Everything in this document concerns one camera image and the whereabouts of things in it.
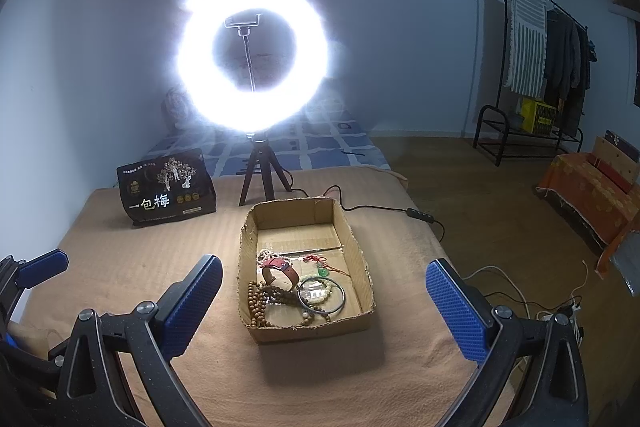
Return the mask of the blue thin bangle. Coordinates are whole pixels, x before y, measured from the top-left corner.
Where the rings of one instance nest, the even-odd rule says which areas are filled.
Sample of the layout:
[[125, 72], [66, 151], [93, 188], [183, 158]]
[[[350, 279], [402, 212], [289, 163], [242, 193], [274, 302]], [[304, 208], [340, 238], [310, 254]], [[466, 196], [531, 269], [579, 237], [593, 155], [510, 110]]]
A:
[[299, 282], [295, 295], [299, 306], [305, 313], [320, 315], [322, 319], [332, 319], [340, 314], [345, 306], [345, 289], [331, 277], [306, 277]]

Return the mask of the red cord green pendant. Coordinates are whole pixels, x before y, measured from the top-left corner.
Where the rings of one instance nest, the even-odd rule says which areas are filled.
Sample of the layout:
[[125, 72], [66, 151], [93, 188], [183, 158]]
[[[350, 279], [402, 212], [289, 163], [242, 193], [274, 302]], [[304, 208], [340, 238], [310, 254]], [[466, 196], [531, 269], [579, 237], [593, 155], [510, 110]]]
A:
[[313, 263], [316, 266], [317, 272], [320, 277], [327, 277], [330, 273], [342, 274], [346, 275], [346, 277], [349, 277], [348, 272], [330, 265], [328, 260], [326, 260], [326, 257], [323, 256], [306, 255], [303, 257], [303, 262]]

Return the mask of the black snack bag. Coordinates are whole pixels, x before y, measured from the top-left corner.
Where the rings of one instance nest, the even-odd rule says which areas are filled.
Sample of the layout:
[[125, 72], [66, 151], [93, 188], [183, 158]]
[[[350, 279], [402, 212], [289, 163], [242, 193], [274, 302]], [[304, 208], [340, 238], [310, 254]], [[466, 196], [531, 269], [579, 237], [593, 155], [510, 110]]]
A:
[[120, 201], [134, 227], [207, 215], [217, 195], [199, 148], [116, 169]]

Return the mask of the open cardboard box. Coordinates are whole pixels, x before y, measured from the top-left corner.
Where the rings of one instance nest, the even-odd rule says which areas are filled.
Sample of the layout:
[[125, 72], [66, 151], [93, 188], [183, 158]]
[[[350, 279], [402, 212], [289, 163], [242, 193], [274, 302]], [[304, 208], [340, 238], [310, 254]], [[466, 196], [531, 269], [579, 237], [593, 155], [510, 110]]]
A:
[[[349, 273], [330, 273], [346, 291], [332, 319], [304, 312], [295, 291], [319, 275], [306, 255], [326, 257]], [[261, 202], [248, 212], [240, 235], [238, 307], [255, 343], [284, 343], [365, 331], [375, 311], [373, 283], [363, 251], [338, 202], [329, 197]]]

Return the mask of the orange cloth covered box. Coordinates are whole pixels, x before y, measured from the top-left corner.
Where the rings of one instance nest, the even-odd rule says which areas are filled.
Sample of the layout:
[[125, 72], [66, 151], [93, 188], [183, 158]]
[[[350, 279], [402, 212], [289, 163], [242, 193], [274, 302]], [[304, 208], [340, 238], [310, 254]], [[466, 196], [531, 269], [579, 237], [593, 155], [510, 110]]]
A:
[[615, 251], [631, 233], [639, 232], [639, 184], [628, 193], [588, 160], [590, 154], [556, 156], [535, 191], [554, 194], [572, 208], [603, 246], [594, 271], [603, 279]]

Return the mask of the black tripod stand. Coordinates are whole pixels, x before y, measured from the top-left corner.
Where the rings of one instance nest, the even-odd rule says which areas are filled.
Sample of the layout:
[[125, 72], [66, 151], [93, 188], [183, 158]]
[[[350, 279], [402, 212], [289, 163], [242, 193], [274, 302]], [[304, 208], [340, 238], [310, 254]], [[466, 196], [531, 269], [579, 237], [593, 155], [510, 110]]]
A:
[[[252, 93], [255, 93], [257, 89], [252, 54], [250, 54], [250, 32], [253, 28], [259, 26], [261, 18], [262, 14], [256, 13], [251, 20], [236, 20], [234, 17], [230, 17], [224, 22], [225, 28], [236, 29], [239, 37], [242, 39], [248, 80], [250, 80], [250, 92]], [[285, 191], [292, 193], [292, 183], [285, 174], [285, 169], [281, 166], [280, 161], [278, 161], [277, 155], [269, 143], [266, 132], [251, 131], [247, 133], [247, 136], [250, 143], [252, 143], [253, 150], [250, 152], [250, 157], [247, 161], [239, 205], [244, 206], [247, 202], [248, 190], [250, 189], [256, 168], [259, 168], [259, 173], [262, 177], [262, 189], [264, 190], [265, 200], [267, 202], [276, 199], [272, 181], [273, 172], [275, 172], [280, 179]]]

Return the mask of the folded floral quilt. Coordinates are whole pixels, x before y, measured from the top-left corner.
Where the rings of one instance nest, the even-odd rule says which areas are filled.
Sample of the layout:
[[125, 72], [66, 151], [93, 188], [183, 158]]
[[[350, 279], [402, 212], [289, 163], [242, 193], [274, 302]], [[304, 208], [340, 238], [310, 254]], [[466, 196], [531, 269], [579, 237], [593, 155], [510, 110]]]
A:
[[184, 131], [201, 126], [201, 119], [183, 88], [170, 88], [160, 104], [169, 131]]

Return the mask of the yellow crate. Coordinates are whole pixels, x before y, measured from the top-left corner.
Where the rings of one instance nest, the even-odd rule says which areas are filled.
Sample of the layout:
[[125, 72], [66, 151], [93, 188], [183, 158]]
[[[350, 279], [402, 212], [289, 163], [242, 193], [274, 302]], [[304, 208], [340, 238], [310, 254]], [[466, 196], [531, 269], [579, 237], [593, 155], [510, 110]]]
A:
[[520, 98], [518, 115], [522, 117], [521, 129], [525, 132], [549, 135], [554, 125], [556, 109], [536, 98]]

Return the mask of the cardboard box with red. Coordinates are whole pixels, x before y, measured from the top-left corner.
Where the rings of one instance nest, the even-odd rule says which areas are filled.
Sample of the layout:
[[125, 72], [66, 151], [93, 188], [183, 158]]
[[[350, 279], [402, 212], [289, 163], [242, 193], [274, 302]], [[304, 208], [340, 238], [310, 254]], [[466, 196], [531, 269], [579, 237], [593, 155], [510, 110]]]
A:
[[629, 193], [639, 179], [638, 148], [611, 130], [597, 136], [588, 161], [624, 193]]

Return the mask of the blue patterned bed sheet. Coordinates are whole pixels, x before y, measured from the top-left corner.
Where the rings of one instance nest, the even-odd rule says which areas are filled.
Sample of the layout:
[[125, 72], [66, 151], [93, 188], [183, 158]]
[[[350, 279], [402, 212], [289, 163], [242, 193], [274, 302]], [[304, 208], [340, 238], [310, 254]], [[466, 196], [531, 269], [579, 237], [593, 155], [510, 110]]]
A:
[[[308, 105], [271, 128], [270, 146], [285, 170], [371, 166], [387, 170], [388, 161], [348, 110], [329, 100]], [[252, 146], [243, 133], [200, 124], [165, 136], [144, 155], [146, 159], [198, 148], [214, 178], [242, 176]]]

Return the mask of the white striped hanging cloth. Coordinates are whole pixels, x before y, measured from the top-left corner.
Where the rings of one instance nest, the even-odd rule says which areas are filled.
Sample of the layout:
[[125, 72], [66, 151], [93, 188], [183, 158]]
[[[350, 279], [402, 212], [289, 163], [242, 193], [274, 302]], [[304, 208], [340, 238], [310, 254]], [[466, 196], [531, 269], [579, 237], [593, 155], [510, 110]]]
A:
[[503, 86], [526, 98], [541, 98], [547, 55], [547, 0], [506, 0], [508, 68]]

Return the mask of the black clothes rack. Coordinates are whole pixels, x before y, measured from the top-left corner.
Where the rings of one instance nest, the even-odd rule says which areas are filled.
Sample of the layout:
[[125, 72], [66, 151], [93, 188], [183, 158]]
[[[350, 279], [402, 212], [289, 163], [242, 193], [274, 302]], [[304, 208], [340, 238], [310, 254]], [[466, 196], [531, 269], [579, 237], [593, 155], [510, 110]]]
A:
[[496, 101], [480, 109], [473, 146], [496, 165], [511, 156], [511, 147], [533, 149], [516, 159], [566, 154], [565, 142], [584, 141], [579, 121], [597, 60], [588, 28], [553, 0], [503, 3]]

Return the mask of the dark hanging clothes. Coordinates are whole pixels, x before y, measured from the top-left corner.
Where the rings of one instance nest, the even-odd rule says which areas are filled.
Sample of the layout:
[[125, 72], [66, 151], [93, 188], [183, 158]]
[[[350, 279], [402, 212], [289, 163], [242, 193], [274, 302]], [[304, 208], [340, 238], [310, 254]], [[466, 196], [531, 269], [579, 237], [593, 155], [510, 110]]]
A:
[[544, 103], [556, 109], [555, 124], [575, 138], [590, 89], [596, 49], [588, 31], [559, 9], [547, 12]]

